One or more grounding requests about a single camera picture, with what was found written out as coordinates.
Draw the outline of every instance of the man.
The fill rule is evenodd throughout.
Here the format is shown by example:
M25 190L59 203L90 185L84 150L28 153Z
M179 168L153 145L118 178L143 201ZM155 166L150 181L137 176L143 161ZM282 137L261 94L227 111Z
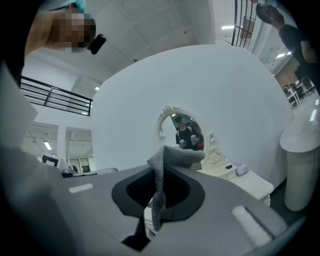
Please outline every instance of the man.
M256 15L278 30L285 47L291 52L307 73L317 90L320 89L319 59L308 37L296 27L285 24L281 13L270 4L258 4Z
M60 8L34 13L34 8L38 8L40 3L41 1L19 2L19 8L13 10L14 16L11 20L6 20L4 26L4 59L18 84L25 57L32 51L44 47L79 52L88 47L96 34L96 24L86 13L86 1L68 1Z
M184 150L200 150L199 145L197 144L197 138L199 135L191 127L186 126L185 120L178 116L175 119L176 124L179 129L175 134L175 141L180 148Z

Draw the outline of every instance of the mirror frame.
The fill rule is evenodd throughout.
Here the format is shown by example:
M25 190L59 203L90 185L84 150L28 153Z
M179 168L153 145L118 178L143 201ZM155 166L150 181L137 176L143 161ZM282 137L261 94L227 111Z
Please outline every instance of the mirror frame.
M211 131L208 131L206 126L203 124L203 122L200 120L200 118L191 112L188 109L185 109L183 107L177 107L177 106L168 106L166 105L162 112L160 113L154 129L154 146L155 149L158 150L160 145L160 128L164 120L171 116L172 114L183 114L186 116L191 117L200 127L202 135L203 135L203 141L204 141L204 148L203 152L205 153L205 158L201 161L201 166L203 170L213 170L217 169L225 164L229 164L228 159L225 158L221 150L216 146L216 139L214 136L214 133Z

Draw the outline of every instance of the metal railing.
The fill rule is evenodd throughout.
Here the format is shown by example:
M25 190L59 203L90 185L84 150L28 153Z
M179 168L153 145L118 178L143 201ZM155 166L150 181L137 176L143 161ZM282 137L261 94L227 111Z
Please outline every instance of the metal railing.
M239 15L240 18L238 18L238 2L240 2L240 15ZM234 29L233 29L232 41L230 43L232 46L243 47L243 48L246 47L248 49L251 41L252 33L255 27L256 17L257 17L257 15L255 15L254 18L252 17L253 5L254 5L253 1L250 2L249 0L234 0Z
M90 98L26 76L21 77L20 89L32 104L90 116Z

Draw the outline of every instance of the round mirror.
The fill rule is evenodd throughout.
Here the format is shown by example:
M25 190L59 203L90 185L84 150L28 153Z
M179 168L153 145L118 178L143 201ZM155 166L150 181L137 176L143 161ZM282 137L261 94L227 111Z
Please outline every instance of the round mirror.
M161 146L167 145L183 150L204 150L203 133L197 122L185 114L171 114L161 124Z

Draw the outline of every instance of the gray towel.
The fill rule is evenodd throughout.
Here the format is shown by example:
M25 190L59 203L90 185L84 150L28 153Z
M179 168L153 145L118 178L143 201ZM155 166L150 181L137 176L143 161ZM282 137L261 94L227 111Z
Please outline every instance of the gray towel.
M147 161L155 174L155 194L151 202L152 223L155 231L160 229L160 215L166 209L164 163L190 168L192 164L199 163L204 158L205 153L201 150L194 151L164 145Z

